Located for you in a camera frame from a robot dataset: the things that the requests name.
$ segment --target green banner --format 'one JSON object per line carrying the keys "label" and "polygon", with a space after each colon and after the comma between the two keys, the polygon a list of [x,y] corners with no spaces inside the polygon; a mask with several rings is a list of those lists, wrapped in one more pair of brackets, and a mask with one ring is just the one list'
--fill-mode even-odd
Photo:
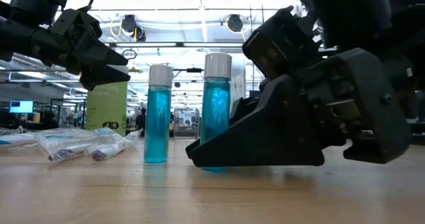
{"label": "green banner", "polygon": [[87,95],[87,129],[108,127],[126,134],[127,82],[103,84]]}

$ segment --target table surface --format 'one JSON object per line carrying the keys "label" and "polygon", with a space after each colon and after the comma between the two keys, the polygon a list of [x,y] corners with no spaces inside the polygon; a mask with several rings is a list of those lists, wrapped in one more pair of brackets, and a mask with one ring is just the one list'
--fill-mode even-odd
{"label": "table surface", "polygon": [[136,149],[51,164],[37,147],[0,152],[0,223],[425,223],[425,147],[386,165],[324,151],[321,167],[209,173],[169,145],[166,164]]}

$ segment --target computer screen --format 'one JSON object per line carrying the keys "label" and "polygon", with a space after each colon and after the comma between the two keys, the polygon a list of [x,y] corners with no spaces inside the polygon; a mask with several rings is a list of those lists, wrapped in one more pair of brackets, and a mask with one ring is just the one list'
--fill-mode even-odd
{"label": "computer screen", "polygon": [[9,112],[15,114],[30,114],[34,110],[33,101],[10,101]]}

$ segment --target blue liquid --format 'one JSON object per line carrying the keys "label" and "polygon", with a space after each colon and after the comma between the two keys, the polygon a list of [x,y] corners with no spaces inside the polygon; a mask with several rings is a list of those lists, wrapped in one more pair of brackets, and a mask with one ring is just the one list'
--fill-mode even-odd
{"label": "blue liquid", "polygon": [[[230,84],[226,78],[206,78],[202,107],[201,145],[228,129]],[[222,172],[224,168],[203,168]]]}
{"label": "blue liquid", "polygon": [[151,86],[147,93],[145,162],[167,161],[171,111],[171,89]]}

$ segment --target glass vial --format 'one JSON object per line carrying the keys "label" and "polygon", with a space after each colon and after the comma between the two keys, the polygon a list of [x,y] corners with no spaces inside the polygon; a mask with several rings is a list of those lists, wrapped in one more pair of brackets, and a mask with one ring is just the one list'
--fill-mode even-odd
{"label": "glass vial", "polygon": [[[201,145],[228,129],[230,116],[230,79],[232,57],[211,53],[205,57]],[[222,171],[222,168],[206,168]]]}
{"label": "glass vial", "polygon": [[161,64],[151,66],[144,153],[147,163],[156,164],[167,161],[172,84],[173,69],[170,66]]}

